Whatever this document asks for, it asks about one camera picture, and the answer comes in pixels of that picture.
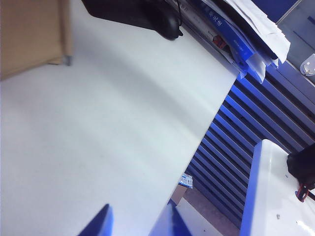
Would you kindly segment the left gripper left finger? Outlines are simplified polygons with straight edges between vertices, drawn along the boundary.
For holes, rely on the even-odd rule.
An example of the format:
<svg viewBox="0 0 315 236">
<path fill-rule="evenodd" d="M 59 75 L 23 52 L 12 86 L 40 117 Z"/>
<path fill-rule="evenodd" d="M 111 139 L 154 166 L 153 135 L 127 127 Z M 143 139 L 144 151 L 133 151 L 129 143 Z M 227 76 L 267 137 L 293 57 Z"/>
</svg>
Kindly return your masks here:
<svg viewBox="0 0 315 236">
<path fill-rule="evenodd" d="M 111 236 L 113 222 L 112 208 L 109 204 L 106 204 L 78 236 Z"/>
</svg>

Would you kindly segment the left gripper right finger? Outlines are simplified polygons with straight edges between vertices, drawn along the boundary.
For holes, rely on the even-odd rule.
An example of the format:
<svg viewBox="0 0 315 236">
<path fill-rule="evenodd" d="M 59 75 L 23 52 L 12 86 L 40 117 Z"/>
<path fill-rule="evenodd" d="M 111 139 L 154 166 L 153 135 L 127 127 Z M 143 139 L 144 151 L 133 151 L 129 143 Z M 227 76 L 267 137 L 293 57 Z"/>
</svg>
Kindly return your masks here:
<svg viewBox="0 0 315 236">
<path fill-rule="evenodd" d="M 171 207 L 171 223 L 173 236 L 192 236 L 184 220 L 176 209 L 175 205 L 168 204 Z"/>
</svg>

